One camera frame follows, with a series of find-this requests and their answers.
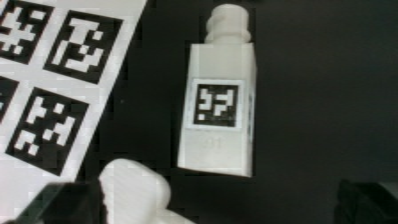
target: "black square pattern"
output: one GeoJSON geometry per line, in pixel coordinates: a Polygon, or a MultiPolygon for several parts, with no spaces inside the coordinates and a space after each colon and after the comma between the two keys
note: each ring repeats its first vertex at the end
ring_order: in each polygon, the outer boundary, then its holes
{"type": "Polygon", "coordinates": [[[54,7],[9,0],[0,16],[0,57],[29,64],[54,7]]]}
{"type": "Polygon", "coordinates": [[[88,103],[36,88],[29,98],[8,154],[61,175],[88,103]]]}
{"type": "Polygon", "coordinates": [[[239,85],[198,85],[194,124],[237,127],[239,85]]]}
{"type": "Polygon", "coordinates": [[[0,123],[9,109],[17,88],[18,82],[0,76],[0,123]]]}
{"type": "Polygon", "coordinates": [[[98,84],[123,20],[70,11],[45,69],[98,84]]]}

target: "white cylindrical top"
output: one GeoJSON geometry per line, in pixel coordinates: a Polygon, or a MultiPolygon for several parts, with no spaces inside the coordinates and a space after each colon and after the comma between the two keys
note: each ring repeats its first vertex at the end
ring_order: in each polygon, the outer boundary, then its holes
{"type": "Polygon", "coordinates": [[[242,44],[251,41],[249,13],[248,10],[232,4],[221,5],[212,12],[208,20],[207,43],[242,44]]]}

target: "white plastic piece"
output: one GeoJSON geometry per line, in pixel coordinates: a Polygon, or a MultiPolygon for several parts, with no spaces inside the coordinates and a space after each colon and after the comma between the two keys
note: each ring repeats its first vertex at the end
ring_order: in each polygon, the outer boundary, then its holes
{"type": "Polygon", "coordinates": [[[0,223],[75,181],[146,1],[0,1],[0,223]]]}
{"type": "Polygon", "coordinates": [[[118,159],[100,175],[109,224],[194,224],[166,210],[171,187],[164,177],[137,162],[118,159]]]}
{"type": "Polygon", "coordinates": [[[256,59],[248,17],[240,6],[221,5],[207,44],[193,45],[178,166],[249,177],[256,59]]]}

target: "white rectangular object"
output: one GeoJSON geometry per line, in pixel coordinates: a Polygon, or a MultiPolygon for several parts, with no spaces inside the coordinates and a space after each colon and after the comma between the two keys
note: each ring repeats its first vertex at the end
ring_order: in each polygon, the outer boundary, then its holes
{"type": "Polygon", "coordinates": [[[182,168],[253,175],[253,44],[196,44],[191,53],[182,168]]]}
{"type": "Polygon", "coordinates": [[[75,181],[145,5],[0,2],[0,223],[75,181]]]}

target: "black background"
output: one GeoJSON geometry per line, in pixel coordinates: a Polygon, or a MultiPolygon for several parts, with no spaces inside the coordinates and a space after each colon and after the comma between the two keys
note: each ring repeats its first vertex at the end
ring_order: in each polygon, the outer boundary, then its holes
{"type": "Polygon", "coordinates": [[[342,178],[398,180],[398,1],[228,1],[251,11],[258,58],[251,179],[177,168],[191,44],[226,1],[152,1],[81,180],[114,158],[173,187],[201,224],[331,224],[342,178]]]}

